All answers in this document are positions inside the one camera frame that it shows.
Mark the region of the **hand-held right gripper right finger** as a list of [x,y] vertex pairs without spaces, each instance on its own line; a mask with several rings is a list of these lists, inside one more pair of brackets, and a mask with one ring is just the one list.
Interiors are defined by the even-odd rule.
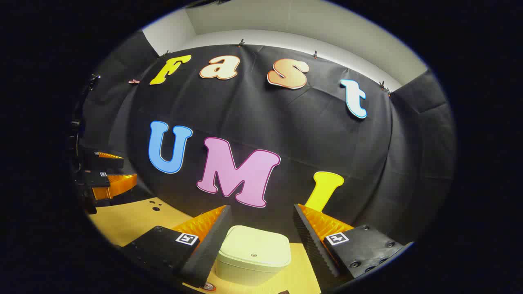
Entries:
[[340,290],[368,278],[412,245],[374,226],[352,227],[298,203],[293,220],[321,290]]

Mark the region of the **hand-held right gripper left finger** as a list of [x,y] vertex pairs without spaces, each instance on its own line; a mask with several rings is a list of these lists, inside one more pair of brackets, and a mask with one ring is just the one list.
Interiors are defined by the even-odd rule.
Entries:
[[232,226],[232,208],[223,205],[172,229],[155,226],[121,247],[131,262],[165,283],[202,288]]

